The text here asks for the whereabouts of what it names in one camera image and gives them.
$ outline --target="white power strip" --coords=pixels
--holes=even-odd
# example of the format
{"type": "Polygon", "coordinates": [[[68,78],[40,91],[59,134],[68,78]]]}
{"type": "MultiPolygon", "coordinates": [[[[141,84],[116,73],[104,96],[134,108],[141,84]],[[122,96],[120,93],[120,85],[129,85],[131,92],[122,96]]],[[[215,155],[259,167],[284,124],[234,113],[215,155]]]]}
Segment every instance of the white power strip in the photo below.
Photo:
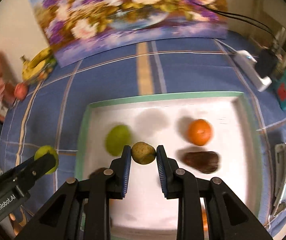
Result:
{"type": "Polygon", "coordinates": [[[259,76],[254,68],[257,61],[248,51],[236,51],[234,60],[246,73],[248,78],[253,82],[259,92],[263,92],[272,83],[272,80],[269,77],[261,78],[259,76]]]}

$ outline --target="orange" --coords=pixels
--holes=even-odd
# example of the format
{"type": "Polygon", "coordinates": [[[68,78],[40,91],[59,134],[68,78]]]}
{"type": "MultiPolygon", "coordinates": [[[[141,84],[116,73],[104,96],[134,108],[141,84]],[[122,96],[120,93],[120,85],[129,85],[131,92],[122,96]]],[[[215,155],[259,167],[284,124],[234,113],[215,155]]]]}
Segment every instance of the orange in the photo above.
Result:
{"type": "Polygon", "coordinates": [[[212,137],[211,125],[204,119],[195,120],[188,128],[187,137],[191,143],[203,146],[212,137]]]}
{"type": "Polygon", "coordinates": [[[207,215],[205,209],[202,209],[202,219],[203,219],[203,230],[208,231],[207,215]]]}

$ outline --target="potato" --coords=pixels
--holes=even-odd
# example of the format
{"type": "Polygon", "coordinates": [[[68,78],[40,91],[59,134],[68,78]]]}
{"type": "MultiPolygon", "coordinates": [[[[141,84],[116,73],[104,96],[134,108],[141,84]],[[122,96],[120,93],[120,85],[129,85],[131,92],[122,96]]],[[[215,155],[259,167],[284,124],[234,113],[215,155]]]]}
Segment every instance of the potato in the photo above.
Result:
{"type": "Polygon", "coordinates": [[[210,174],[218,170],[219,159],[216,152],[194,152],[185,153],[182,161],[201,173],[210,174]]]}
{"type": "Polygon", "coordinates": [[[132,158],[138,164],[150,164],[156,158],[156,151],[153,146],[138,142],[132,147],[132,158]]]}

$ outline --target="red apple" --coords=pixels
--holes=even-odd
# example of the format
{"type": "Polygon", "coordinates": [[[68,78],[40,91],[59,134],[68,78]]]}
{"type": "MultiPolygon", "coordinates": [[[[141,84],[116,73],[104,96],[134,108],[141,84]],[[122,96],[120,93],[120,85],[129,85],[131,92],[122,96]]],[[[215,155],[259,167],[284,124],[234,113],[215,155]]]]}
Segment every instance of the red apple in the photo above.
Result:
{"type": "Polygon", "coordinates": [[[14,90],[14,96],[18,100],[24,100],[27,96],[28,86],[24,83],[17,84],[14,90]]]}

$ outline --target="blue tablecloth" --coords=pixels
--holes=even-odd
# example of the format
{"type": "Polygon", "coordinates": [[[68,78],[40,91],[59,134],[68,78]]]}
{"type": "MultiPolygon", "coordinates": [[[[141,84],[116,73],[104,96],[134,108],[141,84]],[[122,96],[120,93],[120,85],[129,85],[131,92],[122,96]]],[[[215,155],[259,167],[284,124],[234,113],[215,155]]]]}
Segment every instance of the blue tablecloth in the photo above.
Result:
{"type": "MultiPolygon", "coordinates": [[[[224,41],[236,50],[258,51],[237,33],[224,41]]],[[[177,38],[149,41],[112,49],[64,68],[30,87],[27,98],[11,109],[0,140],[0,167],[13,168],[34,155],[38,147],[52,145],[60,165],[31,189],[31,198],[15,213],[24,224],[68,177],[74,176],[77,139],[88,104],[144,93],[143,66],[150,70],[153,93],[241,91],[251,103],[262,143],[263,185],[258,219],[275,235],[286,222],[286,210],[269,223],[275,184],[274,145],[286,142],[286,111],[271,88],[260,93],[232,60],[232,53],[214,39],[177,38]]]]}

